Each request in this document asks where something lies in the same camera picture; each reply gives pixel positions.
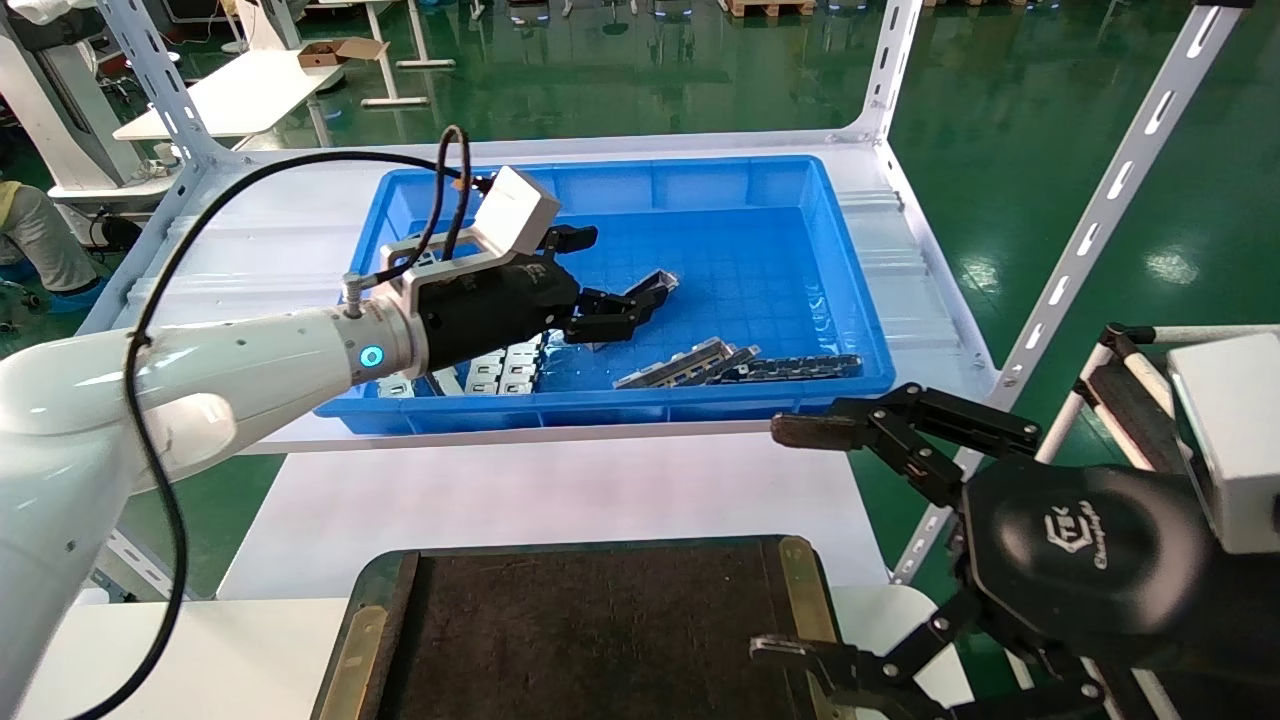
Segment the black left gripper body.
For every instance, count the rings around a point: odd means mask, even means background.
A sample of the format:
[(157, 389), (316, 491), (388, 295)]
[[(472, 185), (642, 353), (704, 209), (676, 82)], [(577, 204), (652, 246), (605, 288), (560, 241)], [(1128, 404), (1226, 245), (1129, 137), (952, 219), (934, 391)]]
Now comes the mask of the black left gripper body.
[(522, 343), (573, 314), (580, 283), (544, 258), (520, 258), (425, 284), (416, 306), (428, 338), (425, 372)]

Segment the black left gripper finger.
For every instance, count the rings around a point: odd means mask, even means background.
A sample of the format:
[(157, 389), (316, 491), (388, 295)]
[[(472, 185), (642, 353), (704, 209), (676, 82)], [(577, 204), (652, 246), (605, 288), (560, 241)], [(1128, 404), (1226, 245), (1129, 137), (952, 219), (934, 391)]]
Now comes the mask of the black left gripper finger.
[(572, 254), (591, 249), (598, 241), (595, 225), (553, 225), (540, 242), (540, 258), (552, 263), (559, 254)]
[(635, 331), (649, 323), (664, 304), (664, 286), (623, 295), (582, 288), (573, 310), (559, 320), (559, 331), (570, 345), (598, 346), (630, 341)]

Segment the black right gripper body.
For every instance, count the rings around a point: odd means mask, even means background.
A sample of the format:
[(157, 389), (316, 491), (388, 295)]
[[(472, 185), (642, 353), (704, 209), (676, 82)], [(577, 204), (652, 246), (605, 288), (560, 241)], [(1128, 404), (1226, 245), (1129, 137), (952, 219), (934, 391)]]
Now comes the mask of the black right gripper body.
[(1204, 664), (1217, 544), (1188, 480), (1119, 465), (995, 464), (963, 492), (975, 585), (1020, 626), (1133, 667)]

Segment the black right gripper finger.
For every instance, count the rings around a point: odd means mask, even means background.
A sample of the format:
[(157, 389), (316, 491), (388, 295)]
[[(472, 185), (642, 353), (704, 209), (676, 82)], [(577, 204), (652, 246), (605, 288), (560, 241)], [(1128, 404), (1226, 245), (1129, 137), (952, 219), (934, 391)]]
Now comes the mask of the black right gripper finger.
[(887, 719), (1084, 719), (1106, 702), (1105, 688), (1069, 660), (1052, 665), (1056, 680), (997, 697), (945, 707), (929, 697), (916, 675), (986, 611), (986, 600), (959, 591), (886, 656), (855, 644), (756, 635), (755, 662), (809, 673), (835, 706), (869, 708)]
[(1032, 456), (1041, 425), (918, 383), (877, 398), (837, 398), (817, 414), (780, 413), (772, 439), (790, 448), (868, 450), (933, 506), (961, 510), (963, 469), (932, 445), (942, 439), (989, 457)]

